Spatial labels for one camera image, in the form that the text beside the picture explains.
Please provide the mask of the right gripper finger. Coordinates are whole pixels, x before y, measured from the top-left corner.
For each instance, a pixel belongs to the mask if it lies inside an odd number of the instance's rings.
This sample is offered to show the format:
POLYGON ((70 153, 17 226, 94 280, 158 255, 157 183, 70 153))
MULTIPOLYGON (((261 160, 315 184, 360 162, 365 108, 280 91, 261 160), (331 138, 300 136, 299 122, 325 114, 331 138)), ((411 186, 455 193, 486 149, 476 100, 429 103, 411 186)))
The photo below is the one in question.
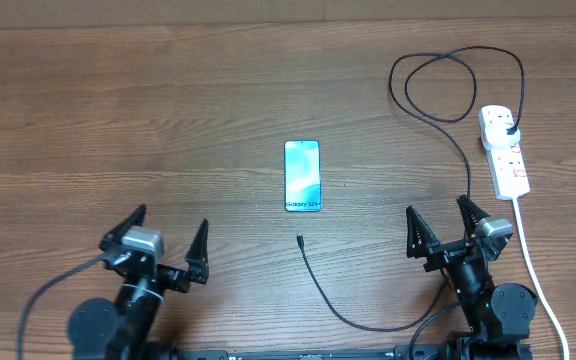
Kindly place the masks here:
POLYGON ((487 218, 489 214, 479 208, 467 195, 461 195, 457 199, 457 204, 464 224, 465 236, 472 238, 476 226, 481 220, 487 218))
POLYGON ((434 247, 440 245, 430 226, 423 217, 412 207, 406 208, 407 220, 407 248, 408 258, 426 257, 434 247))

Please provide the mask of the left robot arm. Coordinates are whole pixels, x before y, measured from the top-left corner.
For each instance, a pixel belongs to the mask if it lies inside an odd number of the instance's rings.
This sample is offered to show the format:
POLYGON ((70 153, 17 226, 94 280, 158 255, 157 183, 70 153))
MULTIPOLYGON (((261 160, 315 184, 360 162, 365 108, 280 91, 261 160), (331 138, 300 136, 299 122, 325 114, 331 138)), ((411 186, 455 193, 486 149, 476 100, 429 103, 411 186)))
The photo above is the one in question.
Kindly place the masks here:
POLYGON ((123 278, 115 300, 92 298, 71 314, 67 334, 75 359, 181 359, 172 343, 150 341, 150 330, 167 291, 186 293, 209 278, 204 219, 185 256, 186 269, 164 265, 164 239, 144 226, 146 206, 139 205, 100 240, 104 268, 123 278))

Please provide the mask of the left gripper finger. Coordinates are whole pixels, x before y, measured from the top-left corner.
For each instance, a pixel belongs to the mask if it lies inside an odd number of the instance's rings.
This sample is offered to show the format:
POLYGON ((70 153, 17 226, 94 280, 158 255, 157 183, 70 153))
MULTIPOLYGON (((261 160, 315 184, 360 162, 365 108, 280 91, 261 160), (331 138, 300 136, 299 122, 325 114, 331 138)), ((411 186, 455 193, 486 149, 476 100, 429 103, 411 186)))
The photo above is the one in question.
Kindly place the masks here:
POLYGON ((123 236, 133 227, 142 226, 147 212, 147 206, 140 204, 126 219, 108 231, 103 240, 120 243, 123 236))
POLYGON ((209 261, 207 251, 209 222, 203 219, 195 238, 186 254, 188 273, 191 280, 207 280, 209 278, 209 261))

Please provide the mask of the Galaxy smartphone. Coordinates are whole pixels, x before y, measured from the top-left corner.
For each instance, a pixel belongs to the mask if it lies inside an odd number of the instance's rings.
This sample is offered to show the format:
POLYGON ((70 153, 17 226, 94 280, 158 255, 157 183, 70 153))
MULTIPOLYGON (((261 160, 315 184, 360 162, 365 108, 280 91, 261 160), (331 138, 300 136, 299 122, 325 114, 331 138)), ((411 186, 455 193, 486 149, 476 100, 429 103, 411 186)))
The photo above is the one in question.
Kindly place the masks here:
POLYGON ((285 209, 319 212, 322 209, 320 143, 289 140, 284 144, 285 209))

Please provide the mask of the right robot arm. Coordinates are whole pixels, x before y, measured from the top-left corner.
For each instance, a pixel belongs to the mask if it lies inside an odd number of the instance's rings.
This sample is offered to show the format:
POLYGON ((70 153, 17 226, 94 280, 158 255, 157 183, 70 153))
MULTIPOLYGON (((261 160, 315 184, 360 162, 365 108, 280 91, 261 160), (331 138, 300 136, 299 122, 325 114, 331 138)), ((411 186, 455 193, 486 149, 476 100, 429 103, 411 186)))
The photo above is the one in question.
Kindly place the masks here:
POLYGON ((402 359, 530 359, 530 324, 537 295, 517 283, 496 285, 489 264, 496 261, 513 235, 505 218, 493 218, 469 197, 457 199, 464 236, 441 243, 420 213, 406 209, 409 258, 426 260, 424 270, 440 271, 454 290, 457 302, 424 320, 407 346, 395 353, 402 359), (463 311, 467 332, 452 332, 439 345, 419 345, 422 331, 454 309, 463 311))

